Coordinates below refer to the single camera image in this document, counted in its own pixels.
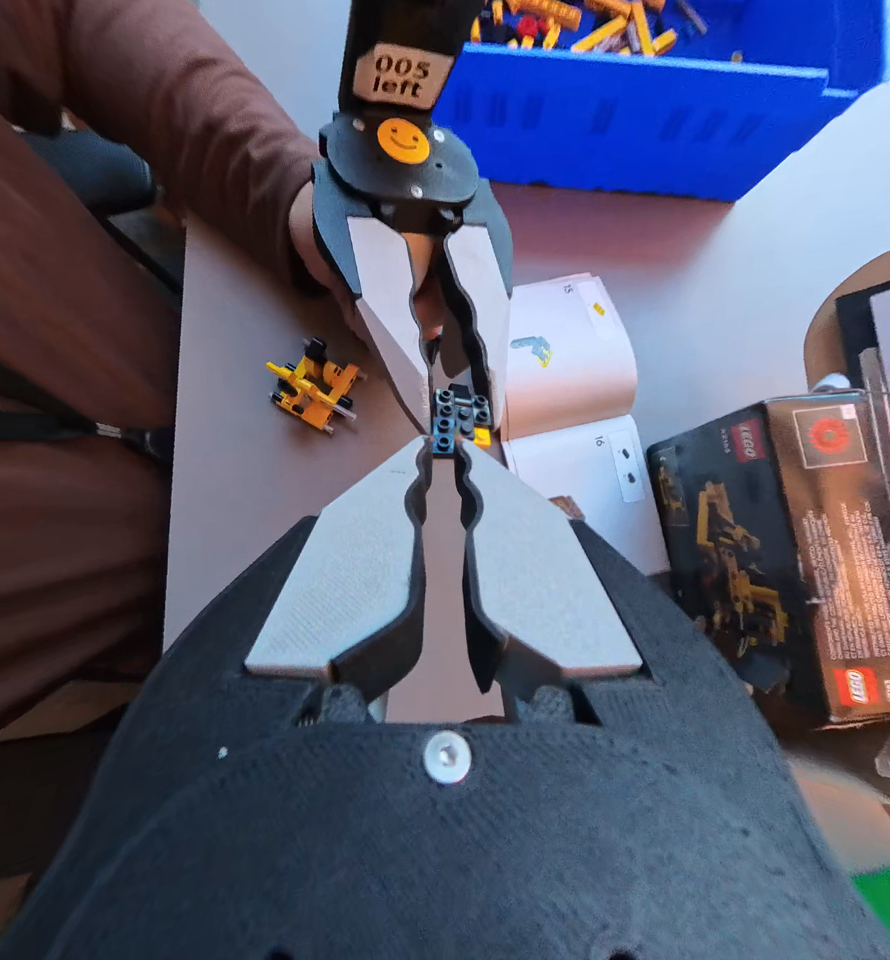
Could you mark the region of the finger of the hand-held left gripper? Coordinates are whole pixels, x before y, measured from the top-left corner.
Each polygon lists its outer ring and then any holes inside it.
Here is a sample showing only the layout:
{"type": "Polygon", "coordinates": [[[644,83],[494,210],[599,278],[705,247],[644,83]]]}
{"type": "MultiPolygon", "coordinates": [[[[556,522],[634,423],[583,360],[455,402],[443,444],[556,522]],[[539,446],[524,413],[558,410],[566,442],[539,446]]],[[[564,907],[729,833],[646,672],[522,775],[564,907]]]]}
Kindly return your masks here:
{"type": "Polygon", "coordinates": [[[460,228],[444,239],[439,285],[447,308],[439,351],[444,375],[468,374],[498,429],[506,411],[511,294],[486,228],[460,228]]]}
{"type": "Polygon", "coordinates": [[[360,287],[357,312],[403,412],[421,433],[429,434],[432,371],[415,312],[415,273],[407,240],[373,218],[349,217],[347,226],[360,287]]]}

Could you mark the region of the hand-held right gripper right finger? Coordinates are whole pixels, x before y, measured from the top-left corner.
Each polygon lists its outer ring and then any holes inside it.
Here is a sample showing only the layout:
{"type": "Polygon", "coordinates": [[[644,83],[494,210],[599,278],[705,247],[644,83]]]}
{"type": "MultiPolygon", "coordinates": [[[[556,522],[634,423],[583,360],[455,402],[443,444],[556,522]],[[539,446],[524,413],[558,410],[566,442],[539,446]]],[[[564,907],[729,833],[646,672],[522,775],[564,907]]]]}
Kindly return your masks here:
{"type": "Polygon", "coordinates": [[[468,661],[479,691],[529,701],[639,674],[636,648],[567,514],[484,450],[454,457],[468,661]]]}

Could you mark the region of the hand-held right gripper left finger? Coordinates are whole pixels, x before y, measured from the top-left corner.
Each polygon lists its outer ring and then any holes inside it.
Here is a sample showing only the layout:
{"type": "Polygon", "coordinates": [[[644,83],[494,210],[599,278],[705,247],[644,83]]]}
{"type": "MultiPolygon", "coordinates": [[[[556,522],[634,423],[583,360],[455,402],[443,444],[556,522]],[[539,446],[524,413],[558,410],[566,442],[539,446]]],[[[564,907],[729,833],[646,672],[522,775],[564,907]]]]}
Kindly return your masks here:
{"type": "Polygon", "coordinates": [[[249,675],[379,700],[412,671],[431,479],[431,440],[415,438],[319,511],[244,660],[249,675]]]}

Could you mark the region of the black and yellow lego assembly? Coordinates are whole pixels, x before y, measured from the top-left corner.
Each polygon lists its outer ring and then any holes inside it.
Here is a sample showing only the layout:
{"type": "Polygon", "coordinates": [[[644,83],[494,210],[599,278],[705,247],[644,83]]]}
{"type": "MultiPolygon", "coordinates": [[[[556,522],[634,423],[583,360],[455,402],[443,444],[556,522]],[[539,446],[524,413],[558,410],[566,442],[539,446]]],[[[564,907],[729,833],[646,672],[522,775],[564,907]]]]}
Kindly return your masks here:
{"type": "Polygon", "coordinates": [[[454,427],[455,448],[460,441],[482,450],[491,447],[492,417],[487,398],[470,387],[453,382],[436,389],[431,398],[431,434],[454,427]]]}

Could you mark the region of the person's left forearm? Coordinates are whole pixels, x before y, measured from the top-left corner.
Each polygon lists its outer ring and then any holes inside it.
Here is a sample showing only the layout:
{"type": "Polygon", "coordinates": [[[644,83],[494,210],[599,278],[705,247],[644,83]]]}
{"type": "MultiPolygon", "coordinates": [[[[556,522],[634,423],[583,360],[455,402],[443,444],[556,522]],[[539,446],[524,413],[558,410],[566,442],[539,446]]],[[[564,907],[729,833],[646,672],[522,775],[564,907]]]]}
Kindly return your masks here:
{"type": "Polygon", "coordinates": [[[57,2],[65,104],[145,160],[187,211],[285,283],[318,145],[192,2],[57,2]]]}

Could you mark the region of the yellow lego model section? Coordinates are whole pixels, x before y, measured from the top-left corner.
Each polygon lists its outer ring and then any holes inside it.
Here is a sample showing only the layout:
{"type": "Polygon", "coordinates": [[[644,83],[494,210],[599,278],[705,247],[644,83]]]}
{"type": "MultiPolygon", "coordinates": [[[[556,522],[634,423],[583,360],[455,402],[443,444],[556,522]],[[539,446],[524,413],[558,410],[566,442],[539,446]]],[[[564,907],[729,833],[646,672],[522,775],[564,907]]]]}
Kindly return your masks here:
{"type": "Polygon", "coordinates": [[[265,367],[275,378],[269,400],[277,409],[327,436],[335,433],[335,418],[356,420],[351,393],[357,384],[367,382],[368,375],[360,366],[331,360],[326,341],[306,339],[298,361],[267,362],[265,367]]]}

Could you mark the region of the dark lego set box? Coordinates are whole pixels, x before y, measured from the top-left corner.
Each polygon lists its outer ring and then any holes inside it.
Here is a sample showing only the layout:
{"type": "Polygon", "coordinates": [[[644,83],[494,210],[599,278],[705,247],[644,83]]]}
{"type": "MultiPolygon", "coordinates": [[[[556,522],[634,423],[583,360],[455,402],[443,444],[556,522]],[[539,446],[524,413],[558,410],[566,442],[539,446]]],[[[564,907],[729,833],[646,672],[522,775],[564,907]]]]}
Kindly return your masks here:
{"type": "Polygon", "coordinates": [[[753,690],[821,727],[890,718],[890,412],[760,401],[650,445],[674,595],[753,690]]]}

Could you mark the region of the pile of loose lego pieces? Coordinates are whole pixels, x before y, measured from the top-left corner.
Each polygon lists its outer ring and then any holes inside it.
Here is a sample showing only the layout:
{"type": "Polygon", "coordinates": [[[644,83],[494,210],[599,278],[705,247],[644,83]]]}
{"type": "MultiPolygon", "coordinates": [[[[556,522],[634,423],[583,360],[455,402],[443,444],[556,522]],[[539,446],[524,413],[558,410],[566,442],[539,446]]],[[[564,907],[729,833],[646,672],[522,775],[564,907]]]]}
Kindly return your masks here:
{"type": "Polygon", "coordinates": [[[658,59],[705,39],[709,26],[685,1],[486,1],[468,42],[511,51],[658,59]]]}

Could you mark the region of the person's left hand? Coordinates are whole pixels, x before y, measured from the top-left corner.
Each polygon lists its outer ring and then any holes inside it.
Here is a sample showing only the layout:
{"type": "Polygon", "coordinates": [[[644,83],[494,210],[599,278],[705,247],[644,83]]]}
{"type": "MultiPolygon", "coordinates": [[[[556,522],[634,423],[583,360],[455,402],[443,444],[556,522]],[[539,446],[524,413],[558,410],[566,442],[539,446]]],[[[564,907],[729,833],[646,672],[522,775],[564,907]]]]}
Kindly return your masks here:
{"type": "MultiPolygon", "coordinates": [[[[292,278],[299,290],[308,297],[323,298],[326,295],[337,303],[345,325],[360,341],[371,344],[354,298],[344,286],[342,278],[335,274],[319,251],[314,231],[314,185],[304,184],[291,204],[287,217],[288,234],[293,246],[292,278]]],[[[416,289],[413,306],[426,342],[427,357],[435,361],[439,356],[440,341],[445,322],[450,313],[441,292],[439,279],[434,271],[438,266],[440,245],[434,238],[415,234],[403,234],[411,258],[416,289]]]]}

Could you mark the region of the white instruction booklet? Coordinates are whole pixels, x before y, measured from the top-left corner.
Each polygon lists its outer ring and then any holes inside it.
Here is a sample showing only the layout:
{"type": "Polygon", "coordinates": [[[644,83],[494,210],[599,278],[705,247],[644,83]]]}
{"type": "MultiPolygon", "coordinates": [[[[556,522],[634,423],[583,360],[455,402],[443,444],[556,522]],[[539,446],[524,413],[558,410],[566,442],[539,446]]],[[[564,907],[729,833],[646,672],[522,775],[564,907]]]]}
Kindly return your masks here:
{"type": "Polygon", "coordinates": [[[670,564],[637,424],[630,336],[588,272],[520,285],[511,297],[504,462],[645,575],[670,564]]]}

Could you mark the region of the blue plastic bin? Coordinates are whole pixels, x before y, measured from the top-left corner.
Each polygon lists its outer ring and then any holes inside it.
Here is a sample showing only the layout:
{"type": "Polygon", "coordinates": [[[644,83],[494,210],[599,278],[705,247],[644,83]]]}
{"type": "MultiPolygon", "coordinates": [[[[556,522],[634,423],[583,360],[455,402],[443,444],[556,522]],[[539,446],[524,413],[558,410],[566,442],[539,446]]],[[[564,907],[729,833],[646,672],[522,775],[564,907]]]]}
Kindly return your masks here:
{"type": "Polygon", "coordinates": [[[434,121],[504,184],[734,202],[890,80],[890,2],[675,2],[656,58],[468,44],[434,121]]]}

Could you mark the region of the person's torso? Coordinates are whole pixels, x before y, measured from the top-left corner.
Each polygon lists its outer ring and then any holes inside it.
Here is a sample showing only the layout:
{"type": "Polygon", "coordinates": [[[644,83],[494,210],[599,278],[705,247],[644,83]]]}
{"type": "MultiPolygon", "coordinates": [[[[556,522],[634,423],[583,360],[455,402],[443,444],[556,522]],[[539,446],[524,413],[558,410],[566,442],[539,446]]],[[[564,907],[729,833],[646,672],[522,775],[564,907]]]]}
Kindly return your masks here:
{"type": "MultiPolygon", "coordinates": [[[[92,421],[171,426],[177,331],[0,114],[0,364],[92,421]]],[[[160,618],[169,498],[120,440],[0,440],[0,721],[160,618]]]]}

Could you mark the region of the wooden display board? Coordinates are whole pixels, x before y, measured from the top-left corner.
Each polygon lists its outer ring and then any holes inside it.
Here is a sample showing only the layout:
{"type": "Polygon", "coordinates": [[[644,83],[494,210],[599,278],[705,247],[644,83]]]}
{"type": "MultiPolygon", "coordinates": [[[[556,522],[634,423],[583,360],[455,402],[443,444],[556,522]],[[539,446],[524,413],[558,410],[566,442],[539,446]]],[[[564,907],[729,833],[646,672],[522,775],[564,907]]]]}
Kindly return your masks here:
{"type": "Polygon", "coordinates": [[[839,328],[839,297],[890,282],[890,250],[872,259],[841,282],[814,314],[803,346],[807,386],[814,388],[831,374],[845,374],[846,354],[839,328]]]}

